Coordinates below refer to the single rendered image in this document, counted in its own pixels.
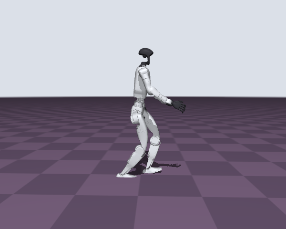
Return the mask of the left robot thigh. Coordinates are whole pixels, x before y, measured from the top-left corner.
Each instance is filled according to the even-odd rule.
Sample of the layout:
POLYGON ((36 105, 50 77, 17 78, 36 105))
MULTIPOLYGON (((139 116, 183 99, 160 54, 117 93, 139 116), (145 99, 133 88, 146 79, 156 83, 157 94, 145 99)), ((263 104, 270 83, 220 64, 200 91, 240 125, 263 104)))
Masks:
POLYGON ((153 133, 153 136, 150 139, 152 145, 156 146, 160 142, 160 134, 157 127, 157 124, 153 117, 144 109, 143 117, 145 117, 145 122, 147 128, 153 133))

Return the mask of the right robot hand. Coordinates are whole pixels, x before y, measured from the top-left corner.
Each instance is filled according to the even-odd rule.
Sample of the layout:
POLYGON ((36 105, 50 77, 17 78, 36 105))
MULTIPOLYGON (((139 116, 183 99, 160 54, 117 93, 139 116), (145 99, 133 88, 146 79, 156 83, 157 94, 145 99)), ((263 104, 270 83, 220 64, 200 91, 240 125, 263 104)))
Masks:
POLYGON ((185 111, 185 107, 186 105, 183 104, 183 101, 173 101, 172 100, 172 103, 171 104, 166 104, 168 106, 173 106, 175 109, 178 109, 180 110, 182 113, 185 111), (181 102, 181 103, 180 103, 181 102), (183 109, 184 108, 184 109, 183 109))

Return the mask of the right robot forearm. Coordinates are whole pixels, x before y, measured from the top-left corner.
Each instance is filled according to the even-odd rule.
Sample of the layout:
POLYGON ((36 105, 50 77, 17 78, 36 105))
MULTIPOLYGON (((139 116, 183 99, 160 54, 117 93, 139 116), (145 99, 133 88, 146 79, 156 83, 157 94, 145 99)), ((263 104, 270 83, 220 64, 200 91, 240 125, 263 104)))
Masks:
POLYGON ((151 87, 150 92, 154 95, 154 98, 161 101, 161 103, 163 103, 163 104, 171 104, 172 103, 172 100, 170 100, 167 97, 160 94, 160 92, 158 92, 155 87, 151 87))

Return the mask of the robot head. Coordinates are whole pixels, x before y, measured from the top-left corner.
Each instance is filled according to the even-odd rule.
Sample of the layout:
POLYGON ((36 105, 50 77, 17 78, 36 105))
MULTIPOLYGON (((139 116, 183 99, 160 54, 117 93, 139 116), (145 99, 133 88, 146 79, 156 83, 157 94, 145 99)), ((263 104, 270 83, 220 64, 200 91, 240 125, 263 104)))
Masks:
POLYGON ((150 56, 153 54, 153 51, 148 48, 142 48, 139 50, 139 55, 142 55, 144 58, 147 57, 147 62, 141 62, 139 67, 142 67, 143 65, 149 65, 150 64, 150 56))

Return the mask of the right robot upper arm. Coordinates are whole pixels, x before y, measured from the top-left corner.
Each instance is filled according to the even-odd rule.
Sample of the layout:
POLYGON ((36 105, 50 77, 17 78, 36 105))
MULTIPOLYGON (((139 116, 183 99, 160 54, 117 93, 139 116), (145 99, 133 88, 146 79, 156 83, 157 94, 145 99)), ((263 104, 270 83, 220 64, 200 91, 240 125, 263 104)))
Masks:
POLYGON ((143 84, 144 84, 144 86, 146 88, 147 93, 149 95, 153 95, 150 92, 150 88, 152 86, 151 86, 151 81, 150 81, 147 69, 146 68, 141 68, 141 69, 139 69, 138 73, 139 73, 139 76, 142 78, 142 81, 143 81, 143 84))

